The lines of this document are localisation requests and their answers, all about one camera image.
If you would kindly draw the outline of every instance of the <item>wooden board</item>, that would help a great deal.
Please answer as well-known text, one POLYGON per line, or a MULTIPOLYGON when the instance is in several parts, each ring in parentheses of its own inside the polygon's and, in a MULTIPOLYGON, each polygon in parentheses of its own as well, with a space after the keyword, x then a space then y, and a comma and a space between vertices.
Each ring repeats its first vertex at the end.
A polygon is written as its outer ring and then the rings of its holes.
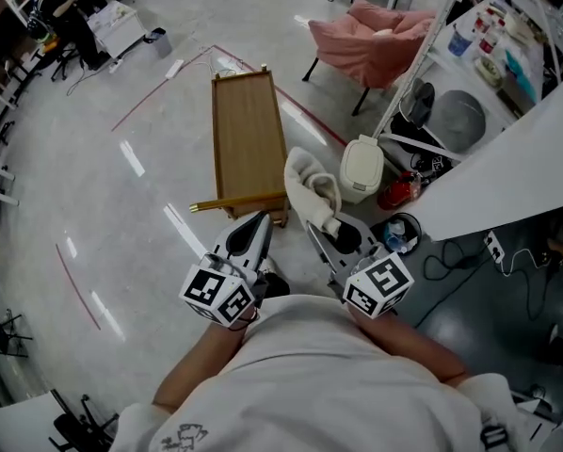
MULTIPOLYGON (((219 199, 285 190, 285 140, 270 71, 213 80, 213 140, 219 199)), ((283 210, 285 201, 226 211, 238 217, 258 209, 283 210)))

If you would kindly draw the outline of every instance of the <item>floor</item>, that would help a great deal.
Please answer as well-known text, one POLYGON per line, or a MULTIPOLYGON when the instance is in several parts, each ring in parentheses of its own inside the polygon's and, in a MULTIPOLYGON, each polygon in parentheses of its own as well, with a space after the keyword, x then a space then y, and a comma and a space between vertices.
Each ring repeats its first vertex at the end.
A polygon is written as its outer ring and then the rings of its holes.
MULTIPOLYGON (((7 307, 23 313, 24 330, 35 338, 29 360, 0 359, 15 399, 56 387, 73 406, 89 394, 107 415, 152 398, 206 325, 178 299, 197 261, 192 244, 208 248, 229 223, 220 211, 188 212, 192 202, 215 197, 209 67, 243 72, 266 63, 276 85, 321 120, 279 92, 288 148, 306 147, 334 171, 343 147, 325 128, 341 140, 369 134, 392 98, 391 90, 372 91, 352 118, 362 92, 356 84, 321 64, 309 83, 300 80, 314 58, 305 21, 333 19, 346 12, 348 1, 125 0, 146 28, 167 30, 170 56, 161 60, 139 45, 115 73, 100 73, 76 89, 70 87, 81 76, 78 68, 66 82, 43 76, 30 86, 4 153, 17 175, 10 192, 21 204, 0 211, 0 313, 7 307), (194 57, 115 128, 175 59, 194 57)), ((440 1, 413 0, 412 8, 435 8, 440 1)), ((383 218, 367 209, 371 222, 383 218)), ((475 236, 464 241, 469 250, 479 242, 475 236)), ((408 261, 417 284, 400 311, 410 322, 463 276, 420 278, 424 256, 439 247, 426 242, 408 261)), ((330 292, 327 269, 296 216, 276 229, 271 255, 293 292, 330 292)), ((563 371, 538 365, 520 347, 518 327, 504 307, 513 307, 514 321, 528 330, 523 295, 493 273, 481 269, 423 330, 476 372, 505 373, 520 390, 543 382, 562 407, 563 371), (486 299, 490 286, 493 296, 486 299), (473 306, 479 310, 474 318, 473 306)), ((541 340, 545 326, 536 325, 530 343, 541 340)))

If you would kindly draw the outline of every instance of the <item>white cloth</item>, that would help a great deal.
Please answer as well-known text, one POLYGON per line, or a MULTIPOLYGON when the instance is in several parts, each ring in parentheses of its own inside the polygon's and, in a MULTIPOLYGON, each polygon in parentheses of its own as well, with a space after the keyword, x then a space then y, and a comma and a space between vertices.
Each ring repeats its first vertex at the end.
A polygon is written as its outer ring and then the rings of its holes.
POLYGON ((309 221, 319 231, 337 238, 340 221, 334 216, 340 211, 342 198, 336 177, 310 153, 295 147, 285 161, 283 181, 302 226, 306 228, 309 221))
POLYGON ((176 413, 125 409, 111 452, 483 450, 473 401, 374 346, 337 300, 290 296, 263 308, 233 360, 176 413))

